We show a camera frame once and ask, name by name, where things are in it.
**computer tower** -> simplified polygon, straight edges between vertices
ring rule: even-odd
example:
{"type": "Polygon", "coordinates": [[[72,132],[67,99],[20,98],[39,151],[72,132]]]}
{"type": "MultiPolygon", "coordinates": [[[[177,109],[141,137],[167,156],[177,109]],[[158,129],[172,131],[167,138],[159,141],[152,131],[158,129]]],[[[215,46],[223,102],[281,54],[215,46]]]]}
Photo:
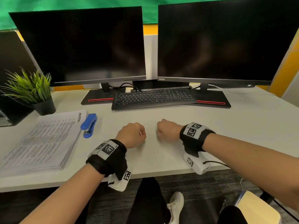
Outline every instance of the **computer tower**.
{"type": "MultiPolygon", "coordinates": [[[[0,32],[0,86],[5,86],[8,72],[21,74],[21,68],[36,71],[18,34],[13,30],[0,32]]],[[[16,125],[33,109],[20,99],[3,96],[3,90],[0,87],[0,127],[16,125]]]]}

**wrist strap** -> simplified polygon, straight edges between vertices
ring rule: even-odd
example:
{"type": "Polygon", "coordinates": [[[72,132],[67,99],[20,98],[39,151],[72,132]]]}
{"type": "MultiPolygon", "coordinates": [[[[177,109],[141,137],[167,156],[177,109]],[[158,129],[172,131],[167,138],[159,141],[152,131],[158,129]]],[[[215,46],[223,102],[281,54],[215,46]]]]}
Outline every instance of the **wrist strap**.
{"type": "Polygon", "coordinates": [[[198,158],[198,152],[205,152],[202,146],[210,133],[215,132],[198,123],[192,122],[184,126],[180,131],[180,139],[185,147],[185,152],[198,158]]]}
{"type": "Polygon", "coordinates": [[[117,178],[121,180],[128,168],[125,159],[126,151],[126,147],[118,140],[104,141],[89,154],[86,163],[90,163],[105,176],[115,173],[117,178]]]}

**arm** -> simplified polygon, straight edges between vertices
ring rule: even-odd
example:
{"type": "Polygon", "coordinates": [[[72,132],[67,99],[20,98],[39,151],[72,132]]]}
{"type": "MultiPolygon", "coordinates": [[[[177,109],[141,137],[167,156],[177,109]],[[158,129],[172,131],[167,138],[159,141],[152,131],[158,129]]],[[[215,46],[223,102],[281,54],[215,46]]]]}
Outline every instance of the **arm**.
{"type": "MultiPolygon", "coordinates": [[[[167,120],[158,122],[157,126],[160,139],[179,140],[183,126],[167,120]]],[[[299,211],[298,158],[214,133],[207,136],[202,148],[245,179],[299,211]]]]}
{"type": "MultiPolygon", "coordinates": [[[[116,140],[133,148],[145,139],[144,127],[129,123],[117,134],[116,140]]],[[[66,183],[34,209],[20,224],[73,224],[105,177],[90,165],[84,165],[66,183]]]]}

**black plant pot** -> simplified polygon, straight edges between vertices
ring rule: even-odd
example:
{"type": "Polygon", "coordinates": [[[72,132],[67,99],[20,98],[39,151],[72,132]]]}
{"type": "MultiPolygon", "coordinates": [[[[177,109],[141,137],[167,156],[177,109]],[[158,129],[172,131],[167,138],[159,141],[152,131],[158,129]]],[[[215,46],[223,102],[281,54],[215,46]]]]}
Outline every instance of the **black plant pot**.
{"type": "Polygon", "coordinates": [[[52,97],[50,99],[47,99],[46,101],[33,104],[32,107],[41,115],[49,115],[56,112],[56,108],[53,103],[52,97]]]}

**shoe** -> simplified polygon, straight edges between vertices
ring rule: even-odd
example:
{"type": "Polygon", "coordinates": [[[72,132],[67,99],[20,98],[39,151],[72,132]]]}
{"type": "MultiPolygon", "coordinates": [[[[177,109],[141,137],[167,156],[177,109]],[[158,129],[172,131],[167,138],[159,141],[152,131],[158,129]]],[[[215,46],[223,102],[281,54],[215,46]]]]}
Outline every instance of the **shoe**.
{"type": "Polygon", "coordinates": [[[184,206],[184,196],[181,192],[175,192],[171,199],[170,203],[167,204],[167,208],[170,210],[171,219],[169,224],[178,224],[178,218],[180,217],[181,210],[184,206]]]}

